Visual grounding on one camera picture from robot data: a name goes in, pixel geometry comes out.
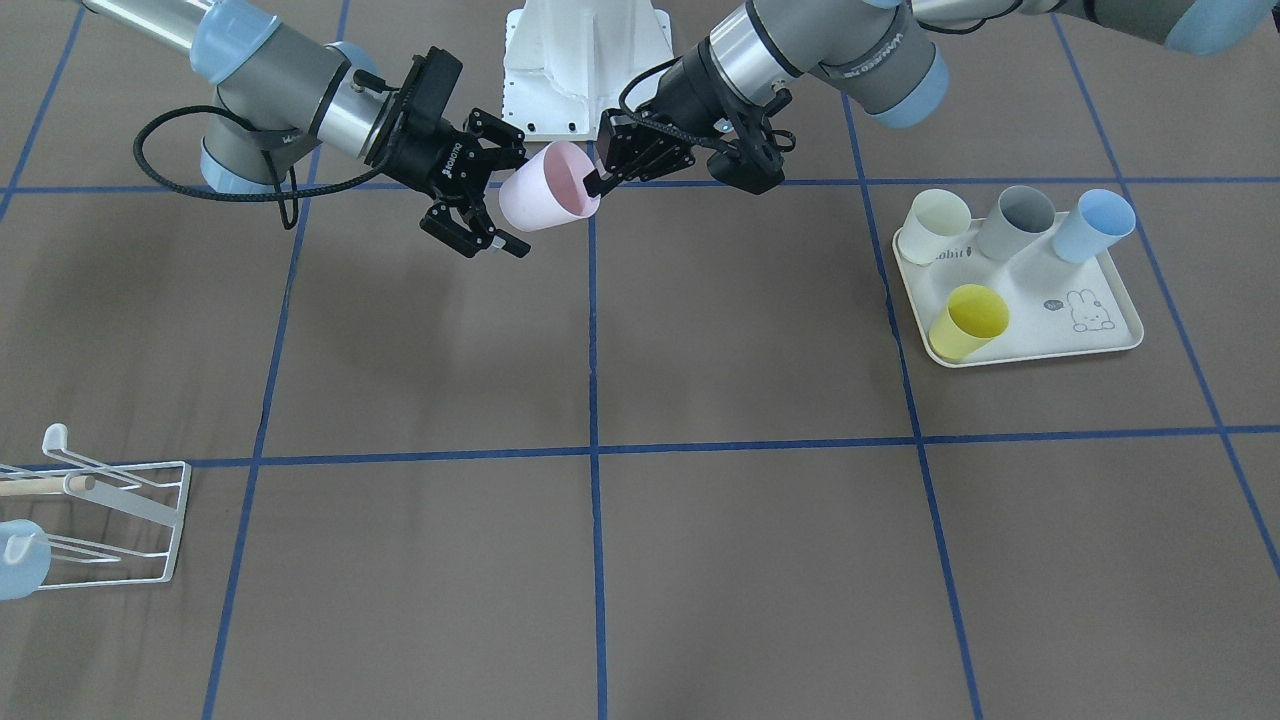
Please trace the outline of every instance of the gray cup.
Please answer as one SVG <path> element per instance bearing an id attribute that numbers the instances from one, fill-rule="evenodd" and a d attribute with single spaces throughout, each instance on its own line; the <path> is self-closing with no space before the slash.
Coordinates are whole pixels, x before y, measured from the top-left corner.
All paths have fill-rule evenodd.
<path id="1" fill-rule="evenodd" d="M 1025 184 L 1005 188 L 975 238 L 983 255 L 1004 263 L 1053 227 L 1053 201 Z"/>

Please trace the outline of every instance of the light blue cup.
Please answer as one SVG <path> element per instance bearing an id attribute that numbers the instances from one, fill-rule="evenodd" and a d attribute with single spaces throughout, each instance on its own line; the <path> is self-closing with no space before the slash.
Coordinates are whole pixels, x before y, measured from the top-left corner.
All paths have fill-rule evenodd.
<path id="1" fill-rule="evenodd" d="M 36 592 L 49 575 L 52 550 L 31 520 L 0 523 L 0 601 Z"/>
<path id="2" fill-rule="evenodd" d="M 1124 197 L 1110 190 L 1091 190 L 1053 234 L 1053 254 L 1076 265 L 1133 232 L 1138 217 Z"/>

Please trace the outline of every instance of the plastic cup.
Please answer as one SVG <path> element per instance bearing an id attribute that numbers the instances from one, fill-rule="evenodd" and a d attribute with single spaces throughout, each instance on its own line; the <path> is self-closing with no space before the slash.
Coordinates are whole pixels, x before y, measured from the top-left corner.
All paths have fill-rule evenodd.
<path id="1" fill-rule="evenodd" d="M 947 296 L 947 305 L 929 327 L 929 346 L 943 360 L 957 361 L 1009 328 L 1009 305 L 1000 293 L 980 284 L 963 284 Z"/>
<path id="2" fill-rule="evenodd" d="M 590 218 L 600 208 L 582 179 L 595 163 L 581 147 L 556 141 L 512 173 L 498 191 L 498 205 L 516 228 L 532 232 Z"/>
<path id="3" fill-rule="evenodd" d="M 1053 254 L 1076 265 L 1102 252 L 1133 232 L 1138 217 L 1133 205 L 1110 190 L 1091 190 L 1053 233 Z"/>
<path id="4" fill-rule="evenodd" d="M 1025 184 L 1005 188 L 974 242 L 983 255 L 1004 263 L 1053 227 L 1053 201 Z"/>
<path id="5" fill-rule="evenodd" d="M 45 582 L 52 551 L 44 541 L 31 520 L 0 523 L 0 600 L 27 597 Z"/>
<path id="6" fill-rule="evenodd" d="M 973 214 L 959 195 L 932 188 L 915 196 L 897 236 L 897 251 L 916 265 L 928 265 L 969 229 Z"/>

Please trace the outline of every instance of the grid line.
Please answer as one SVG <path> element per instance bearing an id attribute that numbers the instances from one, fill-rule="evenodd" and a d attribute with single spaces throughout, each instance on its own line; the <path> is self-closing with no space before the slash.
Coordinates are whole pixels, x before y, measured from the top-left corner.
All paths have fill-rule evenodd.
<path id="1" fill-rule="evenodd" d="M 76 47 L 76 40 L 79 37 L 81 23 L 84 20 L 84 8 L 81 6 L 76 10 L 76 19 L 72 22 L 72 29 L 67 33 L 67 44 L 63 45 L 63 54 L 58 59 L 58 65 L 54 68 L 54 76 L 49 79 L 49 87 L 45 88 L 45 96 L 40 101 L 40 108 L 36 110 L 36 118 L 31 122 L 31 131 L 27 133 L 27 141 L 22 145 L 22 152 L 18 155 L 18 164 L 13 168 L 13 174 L 9 176 L 9 184 L 6 186 L 6 192 L 0 196 L 0 222 L 4 222 L 4 217 L 9 213 L 9 204 L 13 201 L 14 191 L 18 187 L 18 182 L 22 179 L 22 173 L 27 169 L 27 161 L 31 159 L 31 151 L 36 146 L 36 137 L 40 136 L 40 127 L 45 123 L 45 115 L 49 114 L 49 105 L 54 101 L 54 94 L 58 92 L 58 83 L 63 79 L 63 72 L 67 69 L 67 64 L 72 58 L 72 49 Z"/>
<path id="2" fill-rule="evenodd" d="M 1238 436 L 1280 434 L 1280 425 L 1235 425 L 1228 427 L 1228 433 Z M 1132 428 L 1115 430 L 1047 430 L 1028 433 L 993 433 L 993 434 L 959 434 L 959 436 L 922 436 L 919 442 L 927 446 L 947 445 L 1004 445 L 1027 442 L 1080 442 L 1096 439 L 1143 439 L 1164 437 L 1216 437 L 1220 430 L 1215 427 L 1188 427 L 1188 428 Z M 745 442 L 684 442 L 684 443 L 655 443 L 655 445 L 602 445 L 596 452 L 604 456 L 612 455 L 658 455 L 658 454 L 699 454 L 699 452 L 768 452 L 786 450 L 850 450 L 863 447 L 904 447 L 915 445 L 914 436 L 884 436 L 884 437 L 856 437 L 856 438 L 824 438 L 824 439 L 776 439 L 776 441 L 745 441 Z M 564 446 L 564 447 L 515 447 L 498 450 L 426 450 L 404 452 L 374 452 L 351 455 L 266 455 L 255 460 L 253 457 L 206 457 L 188 459 L 187 462 L 197 469 L 228 469 L 228 468 L 312 468 L 312 466 L 340 466 L 340 465 L 376 465 L 389 462 L 460 462 L 474 460 L 527 460 L 538 457 L 589 457 L 590 446 Z M 159 462 L 160 459 L 118 460 L 114 465 L 141 465 L 145 462 Z M 63 464 L 28 465 L 29 470 L 64 470 L 70 469 Z"/>
<path id="3" fill-rule="evenodd" d="M 1062 44 L 1062 51 L 1066 54 L 1066 60 L 1071 67 L 1071 73 L 1075 76 L 1075 82 L 1080 88 L 1080 95 L 1084 97 L 1084 104 L 1088 106 L 1089 115 L 1093 118 L 1093 126 L 1098 132 L 1098 137 L 1102 140 L 1102 147 L 1106 150 L 1107 159 L 1111 161 L 1111 168 L 1115 170 L 1116 181 L 1120 183 L 1120 191 L 1130 205 L 1135 205 L 1133 193 L 1129 191 L 1129 183 L 1124 172 L 1120 169 L 1120 161 L 1116 159 L 1115 149 L 1111 146 L 1111 140 L 1107 137 L 1106 128 L 1102 126 L 1102 117 L 1098 114 L 1098 109 L 1093 104 L 1093 96 L 1089 94 L 1088 85 L 1084 81 L 1084 74 L 1080 72 L 1080 67 L 1075 61 L 1075 54 L 1071 51 L 1071 44 L 1066 38 L 1062 23 L 1059 20 L 1057 15 L 1052 15 L 1051 20 L 1053 22 L 1053 29 L 1057 32 L 1057 37 Z M 1253 488 L 1249 487 L 1249 479 L 1244 473 L 1244 466 L 1240 464 L 1240 459 L 1235 452 L 1235 446 L 1231 443 L 1231 434 L 1226 430 L 1226 423 L 1222 421 L 1222 414 L 1219 411 L 1217 401 L 1213 400 L 1213 392 L 1208 387 L 1208 378 L 1204 375 L 1204 369 L 1201 366 L 1199 359 L 1196 355 L 1190 333 L 1188 333 L 1187 325 L 1183 323 L 1181 313 L 1178 311 L 1178 304 L 1174 301 L 1174 295 L 1169 290 L 1165 273 L 1160 268 L 1160 260 L 1156 259 L 1156 251 L 1151 245 L 1151 240 L 1147 236 L 1147 229 L 1143 227 L 1140 217 L 1138 217 L 1137 220 L 1137 229 L 1138 237 L 1142 240 L 1142 246 L 1147 251 L 1147 260 L 1151 261 L 1151 269 L 1156 274 L 1156 282 L 1160 286 L 1160 292 L 1165 296 L 1165 304 L 1169 307 L 1169 314 L 1172 316 L 1174 325 L 1178 328 L 1178 336 L 1183 342 L 1183 348 L 1187 351 L 1187 359 L 1190 361 L 1192 369 L 1196 372 L 1196 379 L 1199 382 L 1201 391 L 1204 395 L 1204 402 L 1208 405 L 1210 414 L 1213 418 L 1213 424 L 1217 427 L 1219 436 L 1222 439 L 1222 448 L 1226 451 L 1228 460 L 1231 462 L 1231 469 L 1235 471 L 1236 482 L 1240 484 L 1240 492 L 1244 496 L 1245 505 L 1249 507 L 1249 514 L 1253 516 L 1253 523 L 1258 529 L 1258 536 L 1261 536 L 1262 544 L 1271 559 L 1271 568 L 1275 571 L 1276 578 L 1280 578 L 1280 553 L 1276 552 L 1276 546 L 1271 538 L 1271 532 L 1267 529 L 1266 519 L 1262 516 L 1262 510 L 1258 507 L 1257 498 L 1253 496 Z"/>
<path id="4" fill-rule="evenodd" d="M 854 151 L 854 167 L 859 178 L 865 178 L 863 167 L 861 147 L 858 142 L 858 127 L 854 123 L 854 111 L 849 105 L 849 96 L 841 95 L 841 104 L 845 110 L 845 124 L 849 128 L 849 143 Z M 916 460 L 920 464 L 920 477 L 924 483 L 924 496 L 929 505 L 929 519 L 933 524 L 933 539 L 938 547 L 938 564 L 942 566 L 942 582 L 947 591 L 947 603 L 951 609 L 951 623 L 955 626 L 956 644 L 960 651 L 960 662 L 964 666 L 965 687 L 969 691 L 969 705 L 973 708 L 974 720 L 982 720 L 982 697 L 978 692 L 978 678 L 974 674 L 973 659 L 969 653 L 969 638 L 964 626 L 964 612 L 960 609 L 960 596 L 956 592 L 955 574 L 951 570 L 951 552 L 947 550 L 946 532 L 942 528 L 942 514 L 938 509 L 937 493 L 933 488 L 933 471 L 929 469 L 929 455 L 924 443 L 924 433 L 920 428 L 920 414 L 915 406 L 915 392 L 911 389 L 911 372 L 906 363 L 906 350 L 902 346 L 902 333 L 897 324 L 897 311 L 893 307 L 893 293 L 888 281 L 888 269 L 884 263 L 884 252 L 879 243 L 879 231 L 876 225 L 876 209 L 872 206 L 870 186 L 863 179 L 859 183 L 863 197 L 863 208 L 867 213 L 867 228 L 870 233 L 872 250 L 876 254 L 876 272 L 879 273 L 884 286 L 884 311 L 888 316 L 888 327 L 893 334 L 893 343 L 897 346 L 897 361 L 902 370 L 902 396 L 906 401 L 906 411 L 911 418 L 911 439 L 915 446 Z"/>
<path id="5" fill-rule="evenodd" d="M 338 27 L 334 32 L 335 40 L 343 38 L 347 27 L 347 14 L 351 9 L 351 0 L 343 0 L 338 14 Z M 316 182 L 320 172 L 321 149 L 316 149 L 311 155 L 311 168 L 307 172 L 307 183 Z M 236 546 L 232 552 L 230 568 L 227 573 L 227 592 L 223 597 L 223 611 L 218 624 L 218 639 L 214 643 L 214 656 L 209 669 L 209 685 L 205 689 L 205 705 L 201 715 L 202 720 L 212 720 L 214 708 L 218 702 L 218 688 L 221 680 L 223 661 L 227 655 L 227 641 L 230 634 L 230 624 L 236 609 L 236 593 L 239 588 L 241 566 L 244 559 L 244 544 L 248 539 L 250 519 L 253 514 L 253 498 L 257 492 L 257 478 L 261 471 L 262 451 L 266 447 L 266 433 L 271 423 L 271 406 L 275 400 L 275 383 L 280 372 L 280 357 L 284 355 L 284 336 L 289 325 L 289 305 L 293 300 L 293 283 L 298 275 L 298 261 L 302 256 L 302 243 L 307 234 L 307 222 L 311 219 L 311 199 L 305 199 L 298 208 L 297 229 L 293 234 L 293 252 L 289 256 L 289 269 L 284 279 L 284 297 L 280 300 L 280 315 L 275 325 L 275 342 L 271 347 L 271 361 L 268 366 L 266 387 L 262 391 L 262 415 L 259 419 L 257 434 L 253 439 L 253 456 L 250 461 L 248 479 L 244 483 L 244 500 L 241 503 L 239 525 L 236 530 Z"/>
<path id="6" fill-rule="evenodd" d="M 1243 176 L 1243 177 L 1125 177 L 1129 184 L 1280 184 L 1280 176 Z M 884 184 L 1098 184 L 1114 183 L 1115 177 L 1089 177 L 1089 176 L 1061 176 L 1061 177 L 984 177 L 984 178 L 790 178 L 782 181 L 783 187 L 850 187 L 865 182 L 869 186 Z M 298 183 L 298 190 L 312 190 L 326 183 L 307 182 Z M 209 186 L 196 184 L 192 187 L 209 190 Z M 489 190 L 498 190 L 502 182 L 489 183 Z M 681 190 L 690 187 L 728 187 L 716 179 L 654 179 L 648 182 L 625 182 L 618 190 Z M 366 182 L 347 192 L 371 191 L 404 191 L 415 192 L 397 182 Z M 5 195 L 110 195 L 110 193 L 137 193 L 137 192 L 169 192 L 168 188 L 157 184 L 87 184 L 87 186 L 22 186 L 17 184 L 0 188 Z"/>
<path id="7" fill-rule="evenodd" d="M 594 160 L 594 146 L 588 150 Z M 586 256 L 588 256 L 588 301 L 590 313 L 588 319 L 588 404 L 590 416 L 590 446 L 588 448 L 591 462 L 591 557 L 593 577 L 595 583 L 595 707 L 599 720 L 609 717 L 609 667 L 608 667 L 608 625 L 605 621 L 604 603 L 604 498 L 600 488 L 600 405 L 599 405 L 599 293 L 596 284 L 596 242 L 595 242 L 595 217 L 586 222 Z"/>

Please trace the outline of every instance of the tray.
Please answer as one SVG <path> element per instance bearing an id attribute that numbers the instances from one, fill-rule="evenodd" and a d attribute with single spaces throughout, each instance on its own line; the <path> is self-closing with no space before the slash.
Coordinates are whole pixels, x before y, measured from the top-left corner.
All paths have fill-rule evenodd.
<path id="1" fill-rule="evenodd" d="M 899 252 L 893 258 L 906 284 L 924 351 L 945 368 L 974 368 L 1073 355 L 1120 352 L 1142 343 L 1146 331 L 1108 252 L 1069 265 L 1053 255 L 1052 236 L 1066 218 L 1057 213 L 1043 237 L 1010 260 L 996 261 L 978 251 L 974 236 L 982 219 L 943 250 L 928 266 Z M 1009 329 L 957 363 L 943 360 L 929 346 L 929 325 L 961 284 L 984 284 L 1009 304 Z"/>

